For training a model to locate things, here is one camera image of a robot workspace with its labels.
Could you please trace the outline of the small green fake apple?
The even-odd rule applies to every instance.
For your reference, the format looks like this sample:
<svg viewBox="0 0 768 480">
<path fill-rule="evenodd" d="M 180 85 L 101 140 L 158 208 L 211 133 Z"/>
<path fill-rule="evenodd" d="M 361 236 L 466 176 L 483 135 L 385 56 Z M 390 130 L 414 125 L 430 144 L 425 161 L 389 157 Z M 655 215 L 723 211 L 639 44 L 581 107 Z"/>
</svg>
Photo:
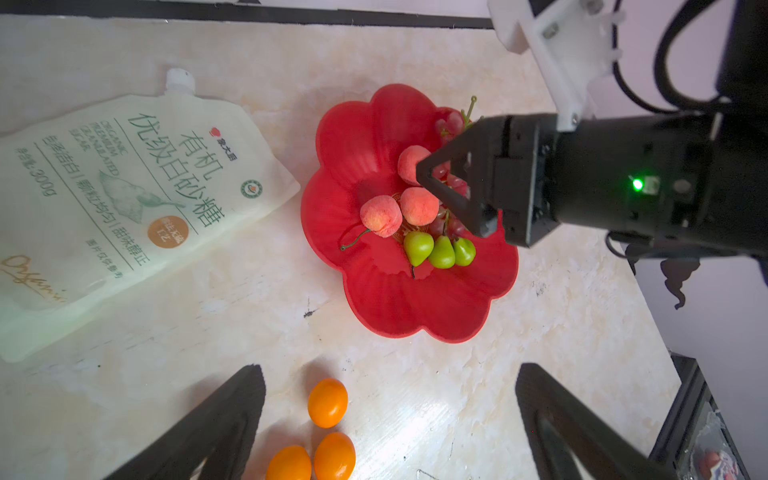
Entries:
<svg viewBox="0 0 768 480">
<path fill-rule="evenodd" d="M 466 267 L 476 258 L 476 247 L 468 238 L 457 237 L 453 242 L 455 265 Z"/>
</svg>

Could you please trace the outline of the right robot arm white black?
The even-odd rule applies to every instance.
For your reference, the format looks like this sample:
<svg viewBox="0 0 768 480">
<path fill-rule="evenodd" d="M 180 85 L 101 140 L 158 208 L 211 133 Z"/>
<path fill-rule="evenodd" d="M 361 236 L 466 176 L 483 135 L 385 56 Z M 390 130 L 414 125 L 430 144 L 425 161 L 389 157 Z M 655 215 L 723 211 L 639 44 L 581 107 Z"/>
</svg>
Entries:
<svg viewBox="0 0 768 480">
<path fill-rule="evenodd" d="M 418 165 L 419 183 L 466 228 L 531 247 L 562 224 L 601 229 L 640 257 L 767 258 L 767 5 L 740 1 L 711 100 L 669 78 L 674 39 L 707 8 L 688 1 L 659 43 L 667 113 L 598 119 L 589 85 L 612 73 L 624 15 L 600 1 L 493 1 L 506 49 L 531 52 L 552 114 L 474 122 Z"/>
</svg>

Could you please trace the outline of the green fake pear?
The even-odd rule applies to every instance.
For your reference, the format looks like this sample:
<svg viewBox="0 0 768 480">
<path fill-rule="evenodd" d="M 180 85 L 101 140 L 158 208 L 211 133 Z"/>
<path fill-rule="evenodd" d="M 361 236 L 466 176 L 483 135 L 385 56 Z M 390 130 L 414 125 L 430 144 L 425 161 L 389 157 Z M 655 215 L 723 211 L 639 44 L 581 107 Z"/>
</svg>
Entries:
<svg viewBox="0 0 768 480">
<path fill-rule="evenodd" d="M 455 265 L 456 254 L 453 244 L 448 236 L 439 236 L 428 257 L 428 261 L 435 269 L 450 269 Z"/>
<path fill-rule="evenodd" d="M 420 266 L 434 249 L 434 238 L 427 232 L 412 231 L 405 235 L 403 248 L 412 267 Z"/>
</svg>

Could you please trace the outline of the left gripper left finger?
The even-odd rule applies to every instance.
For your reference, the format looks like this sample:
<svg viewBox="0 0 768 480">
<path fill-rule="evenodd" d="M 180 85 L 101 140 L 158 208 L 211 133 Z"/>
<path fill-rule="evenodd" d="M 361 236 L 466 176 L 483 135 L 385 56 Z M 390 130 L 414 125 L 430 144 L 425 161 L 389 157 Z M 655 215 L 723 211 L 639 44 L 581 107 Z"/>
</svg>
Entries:
<svg viewBox="0 0 768 480">
<path fill-rule="evenodd" d="M 239 479 L 255 440 L 266 399 L 259 365 L 224 382 L 154 443 L 111 473 L 110 479 Z"/>
</svg>

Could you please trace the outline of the purple fake grape bunch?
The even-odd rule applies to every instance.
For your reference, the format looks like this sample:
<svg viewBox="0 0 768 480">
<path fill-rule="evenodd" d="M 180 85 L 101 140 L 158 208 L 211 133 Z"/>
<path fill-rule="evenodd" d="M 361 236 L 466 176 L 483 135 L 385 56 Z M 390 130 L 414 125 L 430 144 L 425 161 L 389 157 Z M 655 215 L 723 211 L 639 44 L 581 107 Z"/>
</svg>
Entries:
<svg viewBox="0 0 768 480">
<path fill-rule="evenodd" d="M 463 133 L 472 123 L 472 113 L 477 102 L 477 96 L 470 97 L 470 103 L 466 110 L 450 110 L 446 116 L 437 120 L 435 128 L 443 145 L 447 144 L 459 134 Z M 445 162 L 433 169 L 433 176 L 454 192 L 469 198 L 470 189 L 467 183 L 450 172 L 450 162 Z M 464 237 L 467 230 L 458 217 L 440 202 L 440 208 L 436 219 L 429 225 L 429 232 L 435 239 L 439 236 L 447 236 L 450 240 Z"/>
</svg>

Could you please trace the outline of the pink fake peach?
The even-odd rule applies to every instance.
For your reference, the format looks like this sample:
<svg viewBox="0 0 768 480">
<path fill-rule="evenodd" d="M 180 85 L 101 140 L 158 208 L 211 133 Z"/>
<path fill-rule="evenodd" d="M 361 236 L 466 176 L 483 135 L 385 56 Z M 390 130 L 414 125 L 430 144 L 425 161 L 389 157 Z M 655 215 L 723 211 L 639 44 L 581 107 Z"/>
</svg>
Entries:
<svg viewBox="0 0 768 480">
<path fill-rule="evenodd" d="M 400 178 L 409 185 L 418 185 L 417 166 L 430 155 L 431 152 L 420 145 L 412 145 L 405 148 L 397 162 L 397 173 Z"/>
<path fill-rule="evenodd" d="M 341 245 L 341 251 L 355 246 L 367 233 L 374 233 L 381 238 L 391 237 L 400 229 L 403 216 L 398 202 L 393 197 L 379 195 L 362 205 L 360 220 L 365 230 L 349 244 Z"/>
<path fill-rule="evenodd" d="M 440 208 L 440 200 L 423 187 L 410 187 L 400 196 L 403 218 L 413 226 L 432 223 Z"/>
</svg>

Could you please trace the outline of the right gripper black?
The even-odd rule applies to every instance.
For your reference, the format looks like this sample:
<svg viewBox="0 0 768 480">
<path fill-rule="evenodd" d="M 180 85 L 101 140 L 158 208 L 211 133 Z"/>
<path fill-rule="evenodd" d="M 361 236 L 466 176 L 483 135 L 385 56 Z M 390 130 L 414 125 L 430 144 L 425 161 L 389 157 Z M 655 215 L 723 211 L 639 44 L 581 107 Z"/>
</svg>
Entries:
<svg viewBox="0 0 768 480">
<path fill-rule="evenodd" d="M 419 184 L 477 237 L 531 247 L 561 224 L 620 241 L 717 248 L 705 224 L 712 119 L 661 115 L 588 120 L 559 132 L 552 114 L 486 117 L 417 166 Z M 491 205 L 481 180 L 491 161 Z M 468 198 L 435 178 L 468 180 Z"/>
</svg>

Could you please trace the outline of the red flower-shaped fruit bowl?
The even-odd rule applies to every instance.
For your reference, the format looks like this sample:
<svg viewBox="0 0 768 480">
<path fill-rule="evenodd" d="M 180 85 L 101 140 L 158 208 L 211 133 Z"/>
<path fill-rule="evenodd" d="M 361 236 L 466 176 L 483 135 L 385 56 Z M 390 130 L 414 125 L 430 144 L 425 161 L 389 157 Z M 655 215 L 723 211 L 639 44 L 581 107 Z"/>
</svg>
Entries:
<svg viewBox="0 0 768 480">
<path fill-rule="evenodd" d="M 477 257 L 466 267 L 412 267 L 400 237 L 364 234 L 360 207 L 377 195 L 406 187 L 396 172 L 411 145 L 441 146 L 436 123 L 452 113 L 404 84 L 380 88 L 368 102 L 331 108 L 316 133 L 320 168 L 303 195 L 301 221 L 318 257 L 339 271 L 350 308 L 372 332 L 403 338 L 425 331 L 446 343 L 462 343 L 484 326 L 493 300 L 514 285 L 516 247 L 502 233 L 475 238 Z"/>
</svg>

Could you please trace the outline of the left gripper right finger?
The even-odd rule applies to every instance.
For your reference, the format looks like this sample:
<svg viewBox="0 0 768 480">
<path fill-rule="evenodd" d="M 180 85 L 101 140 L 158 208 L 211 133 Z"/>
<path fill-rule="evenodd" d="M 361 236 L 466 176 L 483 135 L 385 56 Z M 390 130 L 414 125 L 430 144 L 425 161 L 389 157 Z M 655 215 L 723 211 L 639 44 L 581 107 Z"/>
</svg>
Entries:
<svg viewBox="0 0 768 480">
<path fill-rule="evenodd" d="M 515 384 L 521 418 L 541 479 L 664 479 L 666 468 L 643 456 L 536 363 Z"/>
</svg>

